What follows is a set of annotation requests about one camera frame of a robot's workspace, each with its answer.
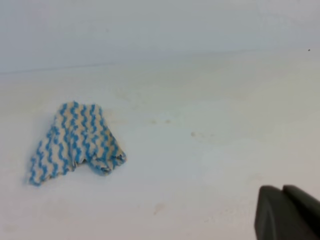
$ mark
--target white wall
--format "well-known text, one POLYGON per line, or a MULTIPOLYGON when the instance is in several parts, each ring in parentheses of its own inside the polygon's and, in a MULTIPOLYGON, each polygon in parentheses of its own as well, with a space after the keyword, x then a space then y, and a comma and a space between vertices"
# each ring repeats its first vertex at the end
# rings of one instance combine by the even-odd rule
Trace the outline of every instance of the white wall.
POLYGON ((0 1, 0 73, 319 40, 318 0, 0 1))

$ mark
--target black plastic object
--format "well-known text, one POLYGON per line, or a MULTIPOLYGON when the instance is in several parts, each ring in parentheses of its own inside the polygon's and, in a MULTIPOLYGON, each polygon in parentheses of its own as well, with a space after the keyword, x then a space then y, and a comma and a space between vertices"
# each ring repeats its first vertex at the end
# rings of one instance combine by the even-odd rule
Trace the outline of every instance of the black plastic object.
POLYGON ((262 186, 254 228, 257 240, 320 240, 320 203, 295 186, 262 186))

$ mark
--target white surface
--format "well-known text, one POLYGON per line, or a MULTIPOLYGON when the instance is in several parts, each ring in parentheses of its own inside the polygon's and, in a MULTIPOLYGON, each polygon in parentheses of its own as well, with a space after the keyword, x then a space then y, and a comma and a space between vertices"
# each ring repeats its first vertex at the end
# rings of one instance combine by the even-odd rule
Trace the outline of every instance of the white surface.
POLYGON ((320 51, 0 75, 0 239, 255 239, 262 184, 317 198, 320 51), (98 103, 128 162, 41 187, 26 165, 66 101, 98 103))
POLYGON ((318 0, 0 1, 0 73, 319 41, 318 0))

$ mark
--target dirt spot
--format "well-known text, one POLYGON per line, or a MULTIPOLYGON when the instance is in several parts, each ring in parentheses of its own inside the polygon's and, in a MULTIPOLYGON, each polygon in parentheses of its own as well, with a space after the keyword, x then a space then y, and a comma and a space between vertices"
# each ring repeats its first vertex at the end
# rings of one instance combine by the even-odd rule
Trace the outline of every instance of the dirt spot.
POLYGON ((3 231, 5 233, 14 233, 18 230, 18 226, 17 225, 12 225, 12 224, 7 224, 5 226, 3 226, 3 231))
POLYGON ((164 203, 158 203, 157 205, 154 206, 153 215, 157 215, 157 213, 163 210, 165 207, 166 205, 164 203))

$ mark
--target blue and white cloth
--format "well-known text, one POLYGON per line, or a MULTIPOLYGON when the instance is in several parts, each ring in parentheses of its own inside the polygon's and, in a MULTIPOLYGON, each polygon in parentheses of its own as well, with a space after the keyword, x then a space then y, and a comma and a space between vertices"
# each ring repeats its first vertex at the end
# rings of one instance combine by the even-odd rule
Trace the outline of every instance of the blue and white cloth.
POLYGON ((107 175, 127 160, 107 127, 99 105, 63 104, 54 122, 31 158, 29 182, 44 181, 74 171, 86 161, 107 175))

